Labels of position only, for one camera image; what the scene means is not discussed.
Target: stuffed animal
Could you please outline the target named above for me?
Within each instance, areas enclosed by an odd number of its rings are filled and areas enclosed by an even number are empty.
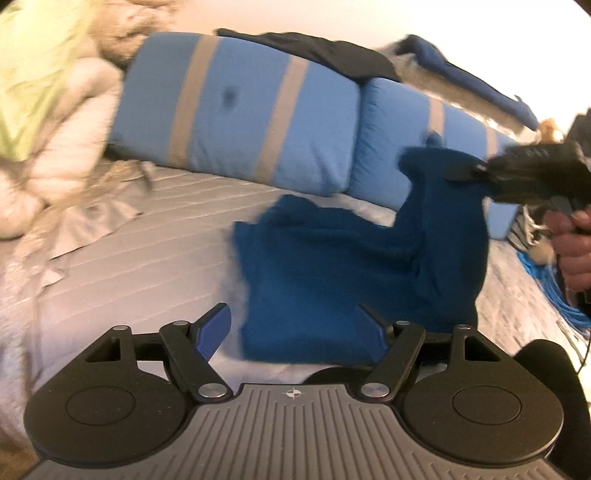
[[[560,143],[564,139],[564,134],[553,118],[547,118],[540,122],[537,136],[540,143]]]
[[[101,56],[124,68],[152,33],[172,28],[180,0],[104,0],[90,28]]]

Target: green fabric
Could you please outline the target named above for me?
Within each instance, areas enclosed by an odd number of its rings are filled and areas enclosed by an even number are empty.
[[[14,0],[0,13],[0,156],[26,160],[102,0]]]

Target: black circular pad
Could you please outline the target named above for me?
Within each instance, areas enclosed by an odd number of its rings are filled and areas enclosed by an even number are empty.
[[[123,420],[135,407],[135,398],[116,387],[92,387],[74,394],[66,404],[68,415],[84,425],[110,425]]]
[[[546,454],[563,422],[554,394],[510,358],[450,364],[413,385],[401,413],[425,447],[480,466]]]
[[[182,393],[135,366],[81,363],[65,372],[25,411],[25,428],[43,458],[80,468],[138,461],[165,446],[186,417]]]
[[[482,425],[502,425],[521,411],[521,402],[513,393],[486,385],[464,388],[454,395],[452,402],[462,417]]]

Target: human hand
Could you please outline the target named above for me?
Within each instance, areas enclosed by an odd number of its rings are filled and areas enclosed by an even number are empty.
[[[591,208],[574,212],[570,217],[548,212],[544,223],[554,234],[552,246],[560,256],[558,266],[566,287],[573,291],[591,288]],[[589,234],[575,233],[576,227]]]

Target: blue towel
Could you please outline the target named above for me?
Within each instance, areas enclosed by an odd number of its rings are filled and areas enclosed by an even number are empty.
[[[431,332],[476,325],[488,255],[485,187],[441,176],[451,161],[474,160],[440,147],[407,150],[400,169],[412,189],[391,228],[290,195],[257,223],[236,223],[249,287],[246,358],[370,365],[353,327],[360,303]]]
[[[405,53],[413,53],[417,63],[424,69],[436,73],[454,85],[478,95],[505,113],[515,117],[527,128],[531,130],[538,129],[538,119],[531,111],[531,108],[519,97],[516,97],[517,101],[515,101],[480,80],[480,78],[449,63],[443,53],[427,40],[417,35],[409,35],[398,43],[396,49],[396,55],[404,55]]]

